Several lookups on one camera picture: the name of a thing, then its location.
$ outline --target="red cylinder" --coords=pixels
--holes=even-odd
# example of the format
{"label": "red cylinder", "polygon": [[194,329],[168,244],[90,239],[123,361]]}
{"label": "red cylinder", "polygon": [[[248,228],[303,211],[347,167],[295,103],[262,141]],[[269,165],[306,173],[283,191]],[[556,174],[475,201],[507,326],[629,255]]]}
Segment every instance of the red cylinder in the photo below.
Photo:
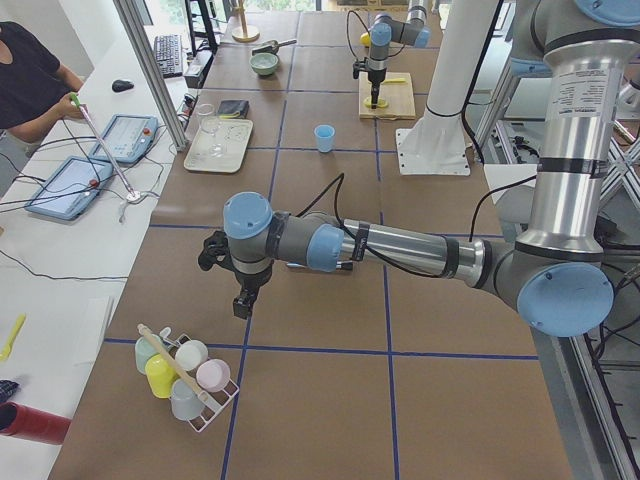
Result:
{"label": "red cylinder", "polygon": [[6,402],[0,404],[0,435],[61,445],[71,420],[35,408]]}

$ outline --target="person's arm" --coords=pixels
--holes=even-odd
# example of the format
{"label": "person's arm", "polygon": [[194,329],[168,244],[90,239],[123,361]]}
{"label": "person's arm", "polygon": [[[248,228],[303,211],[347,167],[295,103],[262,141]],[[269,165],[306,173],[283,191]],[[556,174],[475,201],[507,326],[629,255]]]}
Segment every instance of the person's arm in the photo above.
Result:
{"label": "person's arm", "polygon": [[9,133],[23,142],[33,143],[43,139],[58,120],[64,117],[83,118],[82,112],[71,103],[71,94],[64,95],[58,103],[37,118],[29,120],[15,127],[9,128]]}
{"label": "person's arm", "polygon": [[80,91],[80,87],[84,85],[84,82],[80,80],[80,77],[62,63],[60,63],[60,68],[56,71],[56,77],[62,80],[62,82],[74,92]]}

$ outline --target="wine glass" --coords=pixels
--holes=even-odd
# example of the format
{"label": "wine glass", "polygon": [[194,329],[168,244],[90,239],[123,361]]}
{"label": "wine glass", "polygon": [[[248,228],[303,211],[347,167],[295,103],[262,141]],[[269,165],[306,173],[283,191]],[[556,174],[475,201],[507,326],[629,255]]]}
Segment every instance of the wine glass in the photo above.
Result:
{"label": "wine glass", "polygon": [[221,157],[225,153],[224,145],[216,141],[216,134],[220,130],[220,117],[216,114],[216,109],[211,103],[204,103],[196,107],[196,116],[200,130],[208,137],[211,145],[207,149],[207,153],[214,157]]}

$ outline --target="computer mouse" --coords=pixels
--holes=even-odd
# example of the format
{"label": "computer mouse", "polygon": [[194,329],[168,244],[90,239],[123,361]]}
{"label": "computer mouse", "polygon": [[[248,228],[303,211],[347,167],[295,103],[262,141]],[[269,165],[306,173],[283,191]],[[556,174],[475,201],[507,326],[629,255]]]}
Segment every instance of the computer mouse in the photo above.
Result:
{"label": "computer mouse", "polygon": [[131,80],[114,80],[111,84],[111,90],[114,92],[124,92],[133,88],[133,82]]}

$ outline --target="person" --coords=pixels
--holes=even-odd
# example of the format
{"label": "person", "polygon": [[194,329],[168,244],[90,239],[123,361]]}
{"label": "person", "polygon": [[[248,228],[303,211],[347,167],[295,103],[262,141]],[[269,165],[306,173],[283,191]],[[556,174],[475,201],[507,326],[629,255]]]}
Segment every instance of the person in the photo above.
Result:
{"label": "person", "polygon": [[38,144],[58,120],[82,118],[70,97],[82,84],[28,30],[0,22],[0,129]]}

